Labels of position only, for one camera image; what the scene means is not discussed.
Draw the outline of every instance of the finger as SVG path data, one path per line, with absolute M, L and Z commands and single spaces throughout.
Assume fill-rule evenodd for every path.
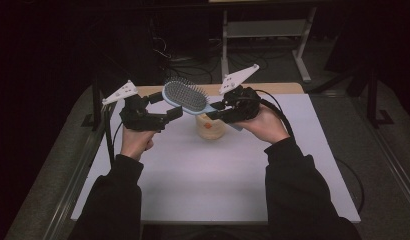
M 153 147 L 153 145 L 154 145 L 153 140 L 152 139 L 149 140 L 148 143 L 146 144 L 145 151 L 151 149 Z

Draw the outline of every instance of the gray hairbrush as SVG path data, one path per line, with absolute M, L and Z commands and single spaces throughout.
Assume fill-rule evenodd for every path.
M 170 77 L 162 90 L 164 100 L 174 106 L 183 108 L 192 115 L 216 111 L 208 103 L 208 96 L 203 89 L 183 77 Z

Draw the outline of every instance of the dark background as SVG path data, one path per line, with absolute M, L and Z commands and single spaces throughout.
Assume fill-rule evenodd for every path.
M 371 63 L 410 114 L 410 1 L 351 2 L 319 8 L 315 17 L 313 36 L 339 36 L 327 69 L 342 73 L 362 61 Z M 109 4 L 77 2 L 87 8 Z M 161 84 L 165 59 L 152 51 L 159 44 L 154 34 L 178 52 L 205 57 L 208 39 L 221 37 L 219 12 L 110 17 L 74 7 L 61 1 L 0 3 L 0 239 L 92 79 L 99 80 L 104 95 L 127 79 Z M 236 17 L 257 16 L 239 11 Z

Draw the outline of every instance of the white table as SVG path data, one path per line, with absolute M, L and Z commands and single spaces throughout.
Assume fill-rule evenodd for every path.
M 274 95 L 289 119 L 304 154 L 314 156 L 315 165 L 326 179 L 332 202 L 342 217 L 360 222 L 354 203 L 340 174 L 323 130 L 307 94 Z M 210 97 L 211 102 L 221 96 Z M 115 131 L 124 101 L 119 101 L 111 118 Z M 159 102 L 148 106 L 151 113 L 164 113 L 171 106 Z M 145 152 L 139 180 L 142 188 L 144 224 L 265 224 L 265 167 L 269 146 L 246 130 L 227 126 L 218 140 L 204 140 L 196 134 L 195 118 L 187 113 L 154 137 L 154 147 Z M 116 137 L 115 152 L 121 146 Z M 78 219 L 89 191 L 99 175 L 110 169 L 106 139 L 102 140 L 92 168 L 71 216 Z

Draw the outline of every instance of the person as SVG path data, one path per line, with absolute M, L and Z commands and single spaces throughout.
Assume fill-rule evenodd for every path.
M 235 123 L 261 141 L 265 149 L 268 226 L 273 239 L 361 239 L 355 226 L 336 213 L 326 181 L 289 136 L 282 121 L 260 105 L 251 120 Z M 142 153 L 153 147 L 155 132 L 123 128 L 120 154 L 106 176 L 96 180 L 69 239 L 139 239 Z

